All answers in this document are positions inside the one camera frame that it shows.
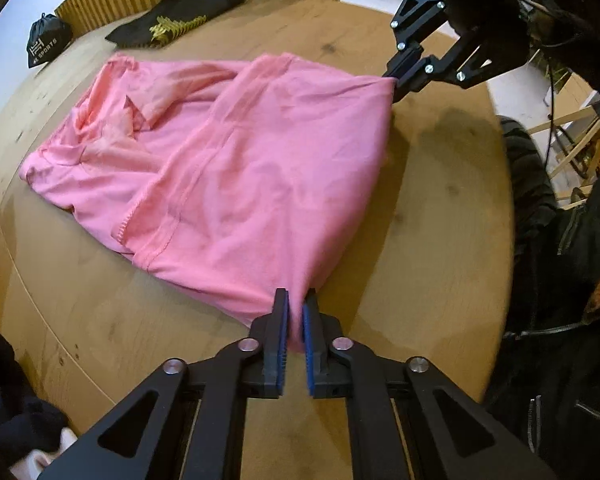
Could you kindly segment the pink t-shirt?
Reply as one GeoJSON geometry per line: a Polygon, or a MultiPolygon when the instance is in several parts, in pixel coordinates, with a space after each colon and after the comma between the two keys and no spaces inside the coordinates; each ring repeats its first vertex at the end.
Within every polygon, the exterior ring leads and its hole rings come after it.
{"type": "Polygon", "coordinates": [[[20,166],[35,193],[134,266],[244,324],[302,304],[358,229],[394,82],[283,53],[110,58],[20,166]]]}

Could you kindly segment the black leather jacket torso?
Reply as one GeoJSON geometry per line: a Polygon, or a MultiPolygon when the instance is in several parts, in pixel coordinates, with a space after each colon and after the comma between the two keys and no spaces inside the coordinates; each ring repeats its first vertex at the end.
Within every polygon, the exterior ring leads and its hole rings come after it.
{"type": "Polygon", "coordinates": [[[561,479],[600,479],[600,178],[581,206],[517,195],[514,274],[488,412],[561,479]]]}

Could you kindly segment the dark navy garment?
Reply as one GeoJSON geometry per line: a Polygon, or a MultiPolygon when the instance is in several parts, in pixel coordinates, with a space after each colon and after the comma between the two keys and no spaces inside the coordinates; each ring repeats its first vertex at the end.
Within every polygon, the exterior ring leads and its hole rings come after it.
{"type": "Polygon", "coordinates": [[[9,468],[33,450],[55,452],[67,415],[40,399],[0,334],[0,479],[15,479],[9,468]]]}

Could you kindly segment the cream knit sweater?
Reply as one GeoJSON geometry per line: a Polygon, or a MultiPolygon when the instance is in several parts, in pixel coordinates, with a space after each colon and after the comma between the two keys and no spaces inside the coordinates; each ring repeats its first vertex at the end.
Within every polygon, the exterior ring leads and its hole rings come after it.
{"type": "Polygon", "coordinates": [[[58,456],[61,456],[67,448],[70,448],[76,440],[78,440],[76,434],[69,427],[66,427],[61,430],[60,445],[57,451],[33,450],[25,458],[10,467],[9,471],[17,480],[36,480],[44,469],[50,466],[58,456]]]}

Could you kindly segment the folded black sport shirt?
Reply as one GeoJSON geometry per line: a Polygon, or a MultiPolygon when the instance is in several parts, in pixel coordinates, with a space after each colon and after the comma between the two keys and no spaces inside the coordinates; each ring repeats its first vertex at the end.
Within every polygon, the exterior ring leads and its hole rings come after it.
{"type": "Polygon", "coordinates": [[[129,23],[118,26],[106,40],[120,49],[162,48],[246,0],[160,0],[129,23]]]}

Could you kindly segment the wooden chair frame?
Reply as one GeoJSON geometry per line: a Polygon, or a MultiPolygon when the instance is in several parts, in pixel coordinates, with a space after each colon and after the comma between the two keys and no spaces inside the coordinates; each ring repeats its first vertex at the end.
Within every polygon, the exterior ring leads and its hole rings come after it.
{"type": "Polygon", "coordinates": [[[550,114],[530,134],[547,136],[541,154],[558,206],[569,210],[585,203],[600,177],[600,92],[572,74],[549,97],[550,114]]]}

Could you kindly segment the black sports drawstring bag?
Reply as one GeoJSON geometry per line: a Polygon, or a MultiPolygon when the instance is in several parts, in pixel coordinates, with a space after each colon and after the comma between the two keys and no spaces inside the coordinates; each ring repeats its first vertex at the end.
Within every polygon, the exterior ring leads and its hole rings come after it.
{"type": "Polygon", "coordinates": [[[30,28],[27,42],[28,67],[52,62],[73,40],[71,26],[55,14],[43,13],[30,28]]]}

